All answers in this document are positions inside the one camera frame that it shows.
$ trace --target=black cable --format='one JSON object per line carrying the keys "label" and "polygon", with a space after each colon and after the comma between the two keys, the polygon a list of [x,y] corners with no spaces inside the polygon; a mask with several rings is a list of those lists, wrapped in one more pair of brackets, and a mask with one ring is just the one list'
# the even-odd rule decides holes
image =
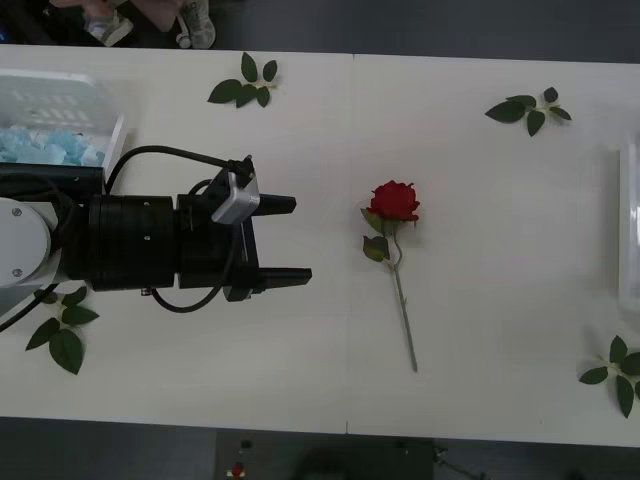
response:
{"label": "black cable", "polygon": [[14,325],[17,321],[22,320],[22,318],[25,317],[31,310],[33,310],[38,305],[40,305],[42,303],[42,301],[51,292],[53,292],[56,289],[57,286],[58,286],[58,284],[54,283],[52,285],[49,285],[42,292],[37,293],[35,298],[31,301],[31,303],[29,305],[24,307],[22,310],[20,310],[18,313],[16,313],[13,317],[11,317],[9,320],[7,320],[2,325],[0,325],[0,333],[4,332],[7,328],[9,328],[12,325]]}
{"label": "black cable", "polygon": [[229,252],[227,261],[224,264],[224,269],[222,270],[222,278],[220,280],[220,283],[215,287],[213,287],[211,291],[207,294],[207,296],[204,297],[202,300],[200,300],[198,303],[194,303],[193,305],[190,305],[188,307],[176,307],[175,305],[171,305],[164,298],[162,298],[155,288],[151,290],[151,295],[153,296],[153,299],[156,302],[158,302],[161,307],[173,313],[192,313],[192,312],[195,312],[196,310],[200,310],[202,307],[204,307],[209,302],[211,302],[211,300],[213,300],[216,297],[216,295],[218,295],[218,292],[220,292],[220,290],[222,289],[224,282],[227,280],[227,277],[231,272],[231,268],[233,267],[233,261],[236,258],[236,255],[238,253],[237,250],[239,245],[240,245],[240,227],[236,227],[234,229],[233,239],[231,241],[231,251]]}
{"label": "black cable", "polygon": [[129,150],[125,153],[120,160],[116,163],[115,167],[113,167],[113,171],[111,172],[111,176],[109,180],[104,186],[105,192],[107,195],[111,193],[111,189],[113,188],[113,184],[116,182],[118,178],[118,174],[122,167],[124,167],[125,163],[131,160],[132,157],[138,155],[140,153],[166,153],[167,155],[175,155],[177,157],[188,158],[189,160],[194,160],[200,163],[206,163],[207,165],[213,165],[214,167],[220,168],[228,168],[229,162],[226,160],[221,160],[215,157],[209,157],[207,155],[201,155],[199,153],[188,152],[186,150],[180,150],[179,148],[165,147],[163,145],[148,145],[146,147],[137,147],[132,150]]}
{"label": "black cable", "polygon": [[201,182],[196,183],[193,188],[191,190],[189,190],[189,195],[195,195],[197,194],[200,189],[204,188],[204,187],[208,187],[211,182],[213,182],[212,179],[208,179],[208,180],[202,180]]}
{"label": "black cable", "polygon": [[[207,165],[213,165],[215,167],[220,167],[220,168],[229,168],[230,165],[233,163],[233,162],[227,162],[226,160],[221,160],[219,158],[209,157],[207,155],[201,155],[199,153],[188,152],[186,150],[180,150],[178,148],[165,147],[162,145],[149,145],[146,147],[137,147],[125,153],[122,157],[120,157],[120,160],[118,160],[118,162],[116,163],[115,167],[113,168],[113,171],[111,172],[111,176],[109,177],[109,180],[104,186],[104,189],[107,195],[111,193],[111,189],[113,188],[113,185],[115,184],[116,179],[118,178],[118,175],[120,174],[120,171],[122,170],[124,165],[129,160],[131,160],[131,158],[133,158],[135,155],[138,155],[140,153],[166,153],[167,155],[175,155],[178,157],[187,158],[189,160],[194,160],[196,162],[205,163]],[[197,183],[189,191],[189,195],[195,195],[201,188],[206,187],[210,183],[211,183],[211,180],[203,180]],[[154,300],[158,302],[160,306],[162,306],[163,308],[173,313],[195,312],[196,310],[201,309],[202,307],[207,305],[209,302],[211,302],[211,300],[213,300],[215,296],[218,294],[218,292],[222,289],[225,280],[229,276],[231,267],[233,266],[233,260],[237,253],[236,250],[240,243],[240,240],[239,240],[240,235],[238,233],[238,230],[239,228],[236,229],[236,231],[234,232],[234,236],[231,244],[231,252],[229,254],[229,257],[227,258],[224,269],[222,271],[222,279],[220,280],[220,284],[213,287],[206,297],[204,297],[198,303],[195,303],[191,306],[177,307],[175,305],[171,305],[164,298],[162,298],[158,293],[158,291],[154,288],[154,289],[151,289],[151,295],[153,296]]]}

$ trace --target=white container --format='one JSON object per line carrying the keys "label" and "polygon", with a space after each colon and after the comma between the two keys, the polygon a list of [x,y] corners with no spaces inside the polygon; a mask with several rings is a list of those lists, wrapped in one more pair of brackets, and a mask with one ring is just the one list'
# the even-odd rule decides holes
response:
{"label": "white container", "polygon": [[99,82],[86,75],[0,69],[0,128],[82,133],[105,154],[108,173],[120,158],[125,116]]}
{"label": "white container", "polygon": [[625,310],[640,311],[640,163],[632,139],[620,150],[620,248],[618,298]]}

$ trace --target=rose stem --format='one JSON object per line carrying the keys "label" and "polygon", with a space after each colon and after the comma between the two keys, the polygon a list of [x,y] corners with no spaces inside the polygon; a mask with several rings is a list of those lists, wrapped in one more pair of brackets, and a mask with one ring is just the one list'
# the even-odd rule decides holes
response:
{"label": "rose stem", "polygon": [[416,360],[416,352],[413,348],[413,337],[411,336],[411,326],[409,325],[409,316],[407,315],[407,302],[402,291],[402,282],[400,281],[400,262],[402,262],[402,249],[398,244],[396,237],[397,225],[393,226],[393,241],[398,249],[398,261],[393,265],[393,273],[396,277],[396,286],[398,287],[398,295],[400,295],[400,306],[402,307],[402,317],[404,318],[404,327],[407,331],[407,341],[409,343],[409,355],[411,356],[411,366],[414,372],[418,372],[418,361]]}

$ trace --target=red object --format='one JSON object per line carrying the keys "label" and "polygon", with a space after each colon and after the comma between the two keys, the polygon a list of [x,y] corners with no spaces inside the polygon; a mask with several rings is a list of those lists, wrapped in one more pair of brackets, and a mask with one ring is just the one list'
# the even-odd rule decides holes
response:
{"label": "red object", "polygon": [[240,478],[240,476],[244,473],[244,465],[240,462],[236,463],[234,467],[231,469],[231,475],[233,478]]}
{"label": "red object", "polygon": [[413,212],[420,202],[416,202],[416,191],[412,185],[391,180],[379,186],[373,191],[375,196],[367,210],[386,220],[417,221],[420,217]]}

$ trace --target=green leaf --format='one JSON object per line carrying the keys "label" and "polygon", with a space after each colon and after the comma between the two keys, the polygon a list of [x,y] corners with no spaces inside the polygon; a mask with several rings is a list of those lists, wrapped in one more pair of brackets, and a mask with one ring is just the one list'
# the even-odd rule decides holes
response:
{"label": "green leaf", "polygon": [[607,367],[594,368],[585,372],[585,374],[580,377],[580,381],[587,385],[597,385],[598,383],[604,382],[608,375],[609,370]]}
{"label": "green leaf", "polygon": [[242,76],[247,82],[258,81],[258,67],[256,67],[256,62],[247,52],[242,54]]}
{"label": "green leaf", "polygon": [[210,103],[229,103],[236,99],[242,88],[239,80],[231,79],[220,82],[211,92]]}
{"label": "green leaf", "polygon": [[525,107],[536,108],[537,105],[536,99],[531,95],[516,95],[515,97],[507,97],[507,100],[509,100],[510,102],[521,103]]}
{"label": "green leaf", "polygon": [[551,107],[549,109],[551,111],[551,113],[557,115],[558,117],[562,118],[563,120],[573,120],[571,118],[571,115],[569,115],[569,112],[567,112],[565,109],[560,108],[560,107]]}
{"label": "green leaf", "polygon": [[538,133],[538,130],[540,130],[542,125],[544,125],[546,118],[547,116],[544,113],[536,110],[529,113],[529,116],[527,117],[527,130],[529,131],[530,137],[533,137]]}
{"label": "green leaf", "polygon": [[65,307],[71,307],[73,305],[77,305],[82,302],[85,298],[87,298],[87,287],[80,287],[73,293],[69,295],[65,295],[62,299],[62,304]]}
{"label": "green leaf", "polygon": [[262,108],[269,105],[269,100],[271,100],[269,89],[267,87],[260,87],[256,92],[256,98],[258,99],[258,103]]}
{"label": "green leaf", "polygon": [[93,320],[95,320],[96,318],[98,318],[100,315],[98,315],[96,312],[92,312],[91,310],[87,310],[86,308],[83,307],[78,307],[78,306],[72,306],[72,307],[68,307],[65,309],[64,312],[62,312],[62,323],[66,324],[66,325],[84,325],[85,323],[89,323]]}
{"label": "green leaf", "polygon": [[[33,292],[33,296],[38,297],[42,295],[42,292],[44,292],[44,290],[38,289],[35,292]],[[44,303],[45,305],[53,305],[57,301],[58,301],[58,295],[54,292],[51,292],[49,295],[47,295],[42,299],[42,303]]]}
{"label": "green leaf", "polygon": [[611,342],[609,349],[609,361],[611,363],[622,363],[624,357],[627,356],[627,344],[620,337],[616,336]]}
{"label": "green leaf", "polygon": [[273,79],[276,78],[276,73],[278,73],[278,63],[275,60],[267,62],[262,69],[262,77],[267,82],[272,82]]}
{"label": "green leaf", "polygon": [[551,87],[551,88],[547,88],[544,91],[544,99],[547,101],[547,103],[553,103],[556,100],[558,100],[558,92],[555,88]]}
{"label": "green leaf", "polygon": [[82,366],[82,342],[71,330],[60,330],[49,340],[49,353],[66,371],[77,375]]}
{"label": "green leaf", "polygon": [[258,89],[251,84],[243,85],[236,98],[236,108],[240,108],[256,98]]}
{"label": "green leaf", "polygon": [[627,375],[640,375],[640,352],[625,358],[620,368]]}
{"label": "green leaf", "polygon": [[363,236],[364,242],[362,245],[362,251],[364,254],[373,260],[374,262],[381,262],[385,258],[388,260],[389,255],[389,243],[384,237],[369,238]]}
{"label": "green leaf", "polygon": [[60,322],[55,318],[50,318],[38,327],[29,340],[25,350],[33,350],[47,343],[60,330]]}
{"label": "green leaf", "polygon": [[376,232],[381,233],[382,235],[385,234],[384,221],[382,220],[382,218],[380,218],[379,215],[376,215],[375,213],[371,213],[366,208],[361,208],[360,211],[362,212],[362,216],[364,217],[364,219],[367,221],[367,223],[371,228],[373,228]]}
{"label": "green leaf", "polygon": [[631,408],[633,407],[633,387],[624,377],[618,375],[616,377],[616,390],[618,392],[618,404],[625,418],[629,418]]}
{"label": "green leaf", "polygon": [[503,102],[489,110],[485,115],[501,123],[515,123],[524,117],[525,106],[520,102]]}

